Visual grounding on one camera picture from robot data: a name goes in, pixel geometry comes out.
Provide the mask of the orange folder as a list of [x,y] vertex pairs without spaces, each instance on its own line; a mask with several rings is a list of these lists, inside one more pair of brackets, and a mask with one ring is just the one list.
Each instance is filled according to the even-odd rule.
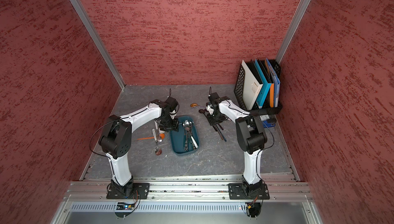
[[275,101],[274,101],[275,82],[274,82],[274,79],[273,79],[273,76],[272,76],[272,73],[271,73],[271,70],[270,70],[269,60],[266,59],[264,64],[265,64],[266,72],[268,74],[267,81],[268,81],[268,83],[271,84],[271,87],[270,87],[269,92],[268,92],[268,95],[269,95],[268,102],[269,102],[270,107],[274,108],[275,107]]

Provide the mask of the blue stapler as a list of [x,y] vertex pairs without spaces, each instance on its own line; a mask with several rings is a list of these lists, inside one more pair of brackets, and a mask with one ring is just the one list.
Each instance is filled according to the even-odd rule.
[[266,128],[271,128],[276,126],[277,119],[274,116],[271,117],[269,115],[261,115],[260,119],[263,122],[264,127]]

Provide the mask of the orange handled spoon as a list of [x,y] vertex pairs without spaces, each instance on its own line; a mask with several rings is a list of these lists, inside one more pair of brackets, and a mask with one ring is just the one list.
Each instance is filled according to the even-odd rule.
[[145,138],[139,138],[138,140],[146,140],[146,139],[157,139],[158,141],[162,141],[165,138],[165,134],[159,134],[156,137],[145,137]]

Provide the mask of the aluminium front rail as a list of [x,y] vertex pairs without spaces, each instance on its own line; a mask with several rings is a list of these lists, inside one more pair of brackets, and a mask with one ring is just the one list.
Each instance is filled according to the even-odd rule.
[[[308,183],[265,181],[267,186],[259,200],[270,202],[314,202],[315,198]],[[63,200],[69,201],[107,201],[110,189],[106,181],[72,182]],[[144,201],[195,201],[225,202],[252,201],[242,193],[242,187],[235,180],[201,181],[135,181],[134,187],[141,192]]]

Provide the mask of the blue folder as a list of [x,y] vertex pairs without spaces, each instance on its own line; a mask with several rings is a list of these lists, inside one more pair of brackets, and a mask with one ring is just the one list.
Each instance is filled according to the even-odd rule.
[[272,76],[273,76],[273,79],[275,82],[275,90],[274,90],[275,107],[274,108],[276,108],[279,105],[280,80],[279,80],[279,77],[278,77],[278,75],[277,75],[276,71],[274,70],[274,67],[271,63],[270,63],[270,70],[271,70],[271,73],[272,73]]

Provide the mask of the white handled spoon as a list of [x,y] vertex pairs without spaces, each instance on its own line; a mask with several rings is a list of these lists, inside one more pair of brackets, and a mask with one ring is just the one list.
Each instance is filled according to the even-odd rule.
[[191,133],[190,131],[189,131],[189,136],[190,136],[190,138],[191,138],[191,140],[192,140],[193,147],[194,147],[195,149],[197,149],[199,146],[198,146],[196,140],[194,139],[194,137],[193,137],[193,135],[192,135],[192,133]]

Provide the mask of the corner aluminium post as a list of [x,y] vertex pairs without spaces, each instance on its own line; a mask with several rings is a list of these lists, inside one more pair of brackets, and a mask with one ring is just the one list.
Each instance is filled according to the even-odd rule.
[[95,46],[97,47],[98,51],[100,52],[101,56],[103,57],[107,67],[109,68],[110,72],[112,73],[113,77],[117,81],[118,85],[120,86],[121,90],[123,91],[126,87],[124,79],[122,78],[120,72],[118,71],[114,61],[110,57],[109,52],[107,51],[103,41],[101,40],[97,30],[95,29],[91,19],[89,18],[81,0],[69,0],[76,11],[77,15],[79,16],[80,20],[82,21],[83,25],[85,26],[88,34],[90,35],[91,39],[93,40]]
[[287,48],[289,47],[291,40],[293,38],[293,36],[295,35],[297,28],[310,4],[311,0],[300,0],[297,9],[293,15],[293,18],[291,20],[291,23],[286,31],[286,34],[283,38],[282,44],[278,50],[278,53],[276,55],[276,62],[278,64],[281,63]]

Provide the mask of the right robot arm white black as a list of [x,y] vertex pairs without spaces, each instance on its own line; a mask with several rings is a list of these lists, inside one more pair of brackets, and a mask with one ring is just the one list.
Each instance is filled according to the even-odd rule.
[[264,123],[260,117],[238,107],[228,97],[219,97],[217,93],[208,96],[206,103],[207,119],[212,125],[218,125],[226,119],[234,122],[237,141],[244,152],[244,172],[242,186],[247,194],[263,189],[264,181],[260,176],[261,152],[267,143]]

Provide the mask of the white folder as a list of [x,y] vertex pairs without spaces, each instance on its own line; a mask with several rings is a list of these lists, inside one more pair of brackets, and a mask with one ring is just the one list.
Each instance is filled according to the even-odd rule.
[[247,110],[252,110],[262,87],[262,81],[258,75],[253,61],[242,61],[242,68],[245,72],[243,86],[243,102]]

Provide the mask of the left corner aluminium post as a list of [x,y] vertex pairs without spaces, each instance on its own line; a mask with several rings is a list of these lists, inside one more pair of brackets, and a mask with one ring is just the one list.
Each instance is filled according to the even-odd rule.
[[110,72],[112,73],[113,77],[117,81],[118,85],[120,86],[121,90],[123,91],[126,87],[124,79],[122,78],[120,72],[118,71],[114,61],[110,57],[109,52],[107,51],[103,41],[101,40],[97,30],[95,29],[91,19],[89,18],[81,0],[69,0],[76,11],[77,15],[79,16],[80,20],[82,21],[83,25],[85,26],[88,34],[90,35],[91,39],[93,40],[95,46],[97,47],[98,51],[100,52],[101,56],[103,57],[107,67],[109,68]]

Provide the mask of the right corner aluminium post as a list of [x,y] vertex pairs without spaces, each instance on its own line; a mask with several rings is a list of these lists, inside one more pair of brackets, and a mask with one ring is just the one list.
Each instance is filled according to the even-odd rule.
[[310,4],[311,0],[300,0],[297,9],[293,15],[293,18],[291,20],[291,23],[286,31],[286,34],[283,38],[282,44],[278,50],[278,53],[276,55],[276,62],[278,64],[281,63],[287,48],[289,47],[291,40],[293,38],[293,36],[295,35],[297,28]]

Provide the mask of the blue iridescent spoon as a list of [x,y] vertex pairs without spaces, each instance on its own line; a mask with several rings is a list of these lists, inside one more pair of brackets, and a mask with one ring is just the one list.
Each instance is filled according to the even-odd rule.
[[220,137],[222,138],[223,141],[227,141],[226,137],[223,135],[222,131],[223,131],[223,127],[220,124],[216,125],[218,127],[218,133],[220,135]]

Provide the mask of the teal plastic storage box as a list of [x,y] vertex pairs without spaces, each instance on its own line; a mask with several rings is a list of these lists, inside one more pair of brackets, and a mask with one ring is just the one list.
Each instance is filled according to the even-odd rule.
[[[170,142],[172,146],[172,150],[177,156],[186,156],[189,154],[193,154],[199,150],[200,140],[198,137],[198,133],[196,127],[194,125],[194,119],[191,116],[183,115],[178,117],[179,125],[177,131],[170,131]],[[183,122],[188,120],[192,123],[191,134],[196,141],[197,147],[193,143],[192,139],[188,137],[188,149],[186,150],[186,136],[187,131],[183,127]]]

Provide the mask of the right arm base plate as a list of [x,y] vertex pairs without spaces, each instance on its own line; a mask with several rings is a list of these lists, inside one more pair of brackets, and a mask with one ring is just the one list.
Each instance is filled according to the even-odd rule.
[[257,183],[248,184],[228,184],[228,192],[230,199],[256,199],[269,200],[270,195],[267,184]]

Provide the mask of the copper bowl spoon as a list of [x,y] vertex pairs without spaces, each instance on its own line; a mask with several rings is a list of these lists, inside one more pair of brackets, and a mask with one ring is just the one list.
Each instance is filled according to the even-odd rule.
[[159,147],[159,144],[156,144],[155,154],[156,155],[161,155],[162,154],[162,149]]

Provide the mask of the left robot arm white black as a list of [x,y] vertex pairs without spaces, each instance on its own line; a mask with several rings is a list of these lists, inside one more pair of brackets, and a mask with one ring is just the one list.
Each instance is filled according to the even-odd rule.
[[98,144],[109,159],[111,185],[124,195],[132,190],[133,177],[128,164],[128,151],[131,148],[132,133],[146,123],[155,120],[159,131],[179,130],[179,120],[175,117],[179,103],[168,97],[165,101],[155,99],[147,106],[121,116],[110,116],[101,133]]

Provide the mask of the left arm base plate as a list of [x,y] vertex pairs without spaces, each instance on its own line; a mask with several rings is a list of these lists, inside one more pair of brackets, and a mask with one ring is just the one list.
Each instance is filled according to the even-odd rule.
[[149,193],[149,183],[129,183],[126,186],[119,186],[111,182],[107,187],[107,199],[147,199]]

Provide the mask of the gold spoon at back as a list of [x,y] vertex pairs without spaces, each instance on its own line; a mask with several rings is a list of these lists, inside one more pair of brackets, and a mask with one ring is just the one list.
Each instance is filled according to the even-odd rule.
[[196,104],[196,103],[192,103],[190,106],[191,106],[192,108],[196,108],[196,107],[198,107],[199,105]]

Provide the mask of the teal folder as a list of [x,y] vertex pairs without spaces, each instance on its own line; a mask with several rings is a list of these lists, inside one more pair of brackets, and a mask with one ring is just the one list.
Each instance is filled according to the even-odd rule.
[[270,89],[271,89],[272,80],[268,74],[267,68],[259,59],[256,59],[254,61],[254,65],[255,65],[258,75],[262,81],[262,87],[261,87],[260,93],[257,97],[257,104],[258,104],[259,108],[263,108],[263,106],[266,102],[267,96],[268,96]]

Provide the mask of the black mesh file rack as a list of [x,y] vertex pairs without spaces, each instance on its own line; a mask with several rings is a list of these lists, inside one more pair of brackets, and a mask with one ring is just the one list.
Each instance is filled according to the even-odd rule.
[[234,89],[240,107],[261,115],[277,115],[280,103],[281,67],[275,60],[242,61]]

